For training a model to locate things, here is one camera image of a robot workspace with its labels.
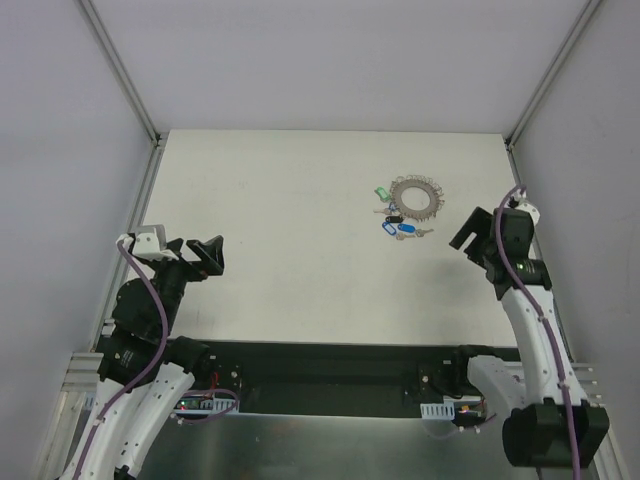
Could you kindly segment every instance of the white wall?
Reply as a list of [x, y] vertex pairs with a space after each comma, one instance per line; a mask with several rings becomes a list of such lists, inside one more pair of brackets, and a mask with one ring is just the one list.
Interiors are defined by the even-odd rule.
[[0, 476], [27, 479], [150, 150], [74, 2], [1, 10]]
[[585, 0], [96, 0], [161, 131], [507, 133]]
[[544, 212], [539, 236], [578, 360], [640, 476], [640, 2], [609, 0], [524, 138], [516, 161]]

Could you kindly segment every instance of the white table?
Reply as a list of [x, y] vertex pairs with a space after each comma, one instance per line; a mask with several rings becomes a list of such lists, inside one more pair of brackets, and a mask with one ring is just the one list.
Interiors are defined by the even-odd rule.
[[[373, 190], [411, 174], [446, 203], [400, 242]], [[223, 235], [226, 270], [187, 287], [172, 336], [515, 346], [484, 272], [448, 245], [513, 184], [499, 135], [174, 130], [144, 223]]]

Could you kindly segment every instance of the silver key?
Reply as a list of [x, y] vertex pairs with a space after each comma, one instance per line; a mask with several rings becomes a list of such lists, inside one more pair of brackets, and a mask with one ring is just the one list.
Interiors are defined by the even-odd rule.
[[416, 230], [416, 235], [418, 237], [424, 237], [427, 233], [431, 233], [433, 232], [433, 228], [430, 228], [429, 230], [421, 230], [420, 228], [418, 228]]
[[404, 233], [404, 232], [396, 233], [396, 240], [404, 240], [405, 238], [416, 238], [416, 236], [411, 233]]

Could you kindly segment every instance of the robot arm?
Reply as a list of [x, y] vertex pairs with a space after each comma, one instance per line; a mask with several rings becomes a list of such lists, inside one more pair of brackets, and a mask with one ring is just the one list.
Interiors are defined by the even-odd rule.
[[529, 295], [508, 273], [499, 254], [493, 215], [476, 208], [450, 245], [486, 271], [515, 333], [525, 386], [504, 362], [486, 352], [467, 354], [462, 376], [504, 419], [503, 446], [515, 466], [572, 467], [568, 411], [573, 414], [580, 465], [589, 465], [609, 428], [606, 411], [589, 405], [560, 341], [551, 280], [543, 261], [529, 258], [538, 210], [524, 196], [511, 198], [502, 211], [500, 235], [508, 263]]
[[[180, 254], [182, 239], [165, 243], [161, 225], [141, 227], [134, 235], [123, 236], [118, 242], [155, 274], [151, 287], [137, 278], [118, 291], [113, 311], [115, 329], [98, 347], [104, 357], [98, 369], [96, 401], [61, 480], [136, 478], [151, 444], [178, 400], [192, 387], [206, 389], [211, 385], [213, 365], [205, 344], [178, 337], [166, 350], [163, 346], [187, 283], [222, 275], [222, 237], [206, 243], [187, 241], [187, 246], [200, 259], [195, 262], [185, 260]], [[166, 332], [161, 327], [162, 315], [149, 288], [157, 292], [162, 304]], [[144, 375], [160, 349], [161, 360]], [[135, 386], [113, 400], [140, 375], [143, 376]], [[106, 404], [111, 406], [105, 413]]]

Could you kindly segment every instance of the gray floor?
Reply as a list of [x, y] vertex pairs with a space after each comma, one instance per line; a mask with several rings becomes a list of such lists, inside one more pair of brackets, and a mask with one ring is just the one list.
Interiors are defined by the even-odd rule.
[[197, 426], [167, 421], [139, 480], [485, 478], [537, 478], [507, 463], [499, 424], [440, 440], [420, 420], [235, 416]]

